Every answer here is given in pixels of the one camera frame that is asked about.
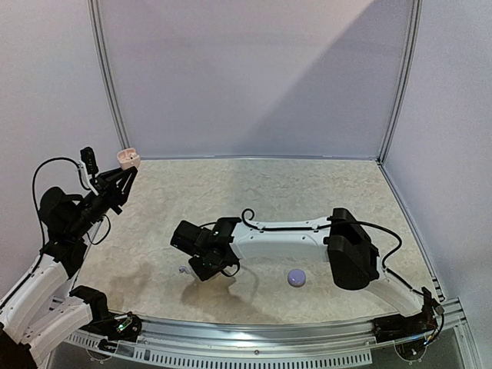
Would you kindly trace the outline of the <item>pink earbud charging case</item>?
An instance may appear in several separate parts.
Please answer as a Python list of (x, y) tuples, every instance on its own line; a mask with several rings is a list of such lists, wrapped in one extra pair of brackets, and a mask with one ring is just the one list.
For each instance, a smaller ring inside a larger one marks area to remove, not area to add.
[(141, 157), (135, 148), (126, 148), (119, 151), (116, 158), (122, 170), (138, 168), (141, 163)]

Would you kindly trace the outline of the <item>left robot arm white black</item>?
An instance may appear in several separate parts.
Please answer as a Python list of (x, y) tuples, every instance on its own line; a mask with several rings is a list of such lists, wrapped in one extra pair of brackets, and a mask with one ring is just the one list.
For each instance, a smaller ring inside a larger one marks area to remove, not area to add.
[(85, 236), (108, 211), (121, 213), (137, 173), (135, 167), (101, 173), (91, 179), (93, 189), (86, 195), (66, 194), (59, 187), (43, 194), (38, 217), (48, 230), (48, 241), (21, 281), (1, 299), (3, 368), (39, 367), (78, 329), (108, 342), (137, 341), (141, 319), (132, 312), (110, 312), (106, 295), (83, 285), (69, 291), (58, 308), (33, 319), (55, 291), (79, 272), (88, 250)]

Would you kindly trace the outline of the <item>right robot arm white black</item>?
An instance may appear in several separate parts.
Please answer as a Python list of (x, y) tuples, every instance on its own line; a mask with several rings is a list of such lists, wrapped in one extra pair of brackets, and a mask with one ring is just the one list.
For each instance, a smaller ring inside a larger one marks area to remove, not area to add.
[(188, 263), (201, 281), (226, 268), (239, 268), (252, 258), (306, 258), (326, 263), (334, 284), (346, 291), (368, 291), (396, 309), (380, 318), (375, 331), (391, 338), (440, 332), (444, 308), (426, 287), (414, 288), (387, 260), (401, 249), (402, 238), (394, 231), (357, 220), (346, 208), (331, 215), (303, 221), (263, 222), (246, 208), (238, 217), (223, 217), (210, 224), (183, 220), (170, 244), (189, 255)]

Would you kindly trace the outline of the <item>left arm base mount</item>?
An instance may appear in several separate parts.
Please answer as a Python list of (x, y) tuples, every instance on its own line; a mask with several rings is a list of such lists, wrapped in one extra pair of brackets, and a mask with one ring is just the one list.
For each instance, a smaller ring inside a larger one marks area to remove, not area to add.
[(105, 319), (92, 321), (81, 330), (105, 337), (108, 341), (135, 343), (142, 330), (142, 320), (131, 311), (119, 314), (110, 312)]

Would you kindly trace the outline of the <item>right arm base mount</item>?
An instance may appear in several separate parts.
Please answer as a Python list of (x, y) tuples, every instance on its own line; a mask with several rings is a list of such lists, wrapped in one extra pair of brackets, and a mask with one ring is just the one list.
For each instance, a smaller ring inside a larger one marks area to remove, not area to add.
[(395, 341), (406, 337), (419, 337), (432, 331), (437, 333), (439, 331), (437, 316), (444, 316), (442, 305), (436, 307), (423, 306), (421, 312), (410, 317), (394, 314), (375, 318), (371, 321), (371, 332), (377, 343)]

